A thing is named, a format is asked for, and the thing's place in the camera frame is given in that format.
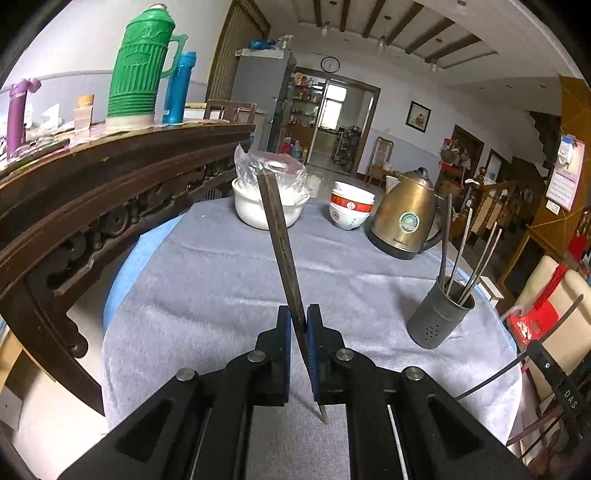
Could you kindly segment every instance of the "metal screw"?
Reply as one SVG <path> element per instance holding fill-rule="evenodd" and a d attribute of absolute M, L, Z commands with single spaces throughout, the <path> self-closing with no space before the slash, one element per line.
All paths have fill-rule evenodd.
<path fill-rule="evenodd" d="M 404 373 L 409 380 L 421 380 L 425 376 L 425 372 L 419 367 L 408 367 Z"/>
<path fill-rule="evenodd" d="M 177 380 L 180 382 L 188 382 L 195 377 L 195 370 L 192 368 L 182 368 L 177 372 Z"/>
<path fill-rule="evenodd" d="M 336 358 L 342 360 L 343 362 L 348 362 L 355 356 L 353 350 L 349 350 L 348 348 L 342 348 L 336 351 Z"/>
<path fill-rule="evenodd" d="M 265 359 L 265 352 L 261 350 L 253 350 L 252 352 L 248 352 L 248 360 L 254 364 L 258 362 L 262 362 Z"/>

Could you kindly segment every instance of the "plastic bag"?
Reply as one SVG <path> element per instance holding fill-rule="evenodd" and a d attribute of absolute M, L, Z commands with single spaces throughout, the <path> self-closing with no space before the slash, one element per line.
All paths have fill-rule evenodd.
<path fill-rule="evenodd" d="M 251 199 L 261 200 L 256 175 L 265 167 L 275 173 L 283 205 L 297 205 L 310 196 L 306 188 L 306 167 L 289 155 L 257 151 L 246 153 L 238 144 L 234 164 L 238 177 L 236 185 Z"/>

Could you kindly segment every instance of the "poster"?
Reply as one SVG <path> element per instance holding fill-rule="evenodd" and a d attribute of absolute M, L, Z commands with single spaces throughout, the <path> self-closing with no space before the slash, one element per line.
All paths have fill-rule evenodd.
<path fill-rule="evenodd" d="M 572 158 L 568 164 L 556 162 L 546 191 L 546 198 L 568 211 L 572 208 L 574 195 L 577 193 L 585 153 L 583 142 L 574 138 L 571 141 L 573 144 Z"/>

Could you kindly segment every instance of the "kettle label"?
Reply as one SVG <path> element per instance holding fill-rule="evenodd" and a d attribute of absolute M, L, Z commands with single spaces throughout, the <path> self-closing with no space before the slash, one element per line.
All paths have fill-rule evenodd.
<path fill-rule="evenodd" d="M 412 212 L 405 212 L 400 216 L 398 224 L 405 233 L 414 233 L 419 224 L 418 216 Z"/>

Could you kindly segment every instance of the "red and white bowl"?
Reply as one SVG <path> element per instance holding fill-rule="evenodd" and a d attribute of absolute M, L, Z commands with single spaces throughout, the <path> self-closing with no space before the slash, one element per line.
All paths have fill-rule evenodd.
<path fill-rule="evenodd" d="M 353 200 L 354 202 L 366 203 L 368 205 L 373 205 L 375 202 L 375 195 L 373 193 L 342 181 L 335 182 L 333 193 L 347 200 Z"/>
<path fill-rule="evenodd" d="M 358 210 L 349 209 L 333 202 L 330 202 L 329 211 L 332 221 L 336 226 L 343 230 L 357 228 L 369 217 L 369 212 L 364 213 Z"/>
<path fill-rule="evenodd" d="M 372 203 L 365 203 L 365 202 L 360 202 L 357 200 L 352 200 L 347 197 L 343 197 L 341 195 L 338 195 L 335 192 L 333 192 L 332 195 L 330 196 L 330 202 L 334 203 L 336 205 L 339 205 L 341 207 L 347 208 L 349 210 L 355 210 L 356 212 L 360 212 L 360 213 L 370 213 L 372 207 L 374 206 L 373 202 Z"/>

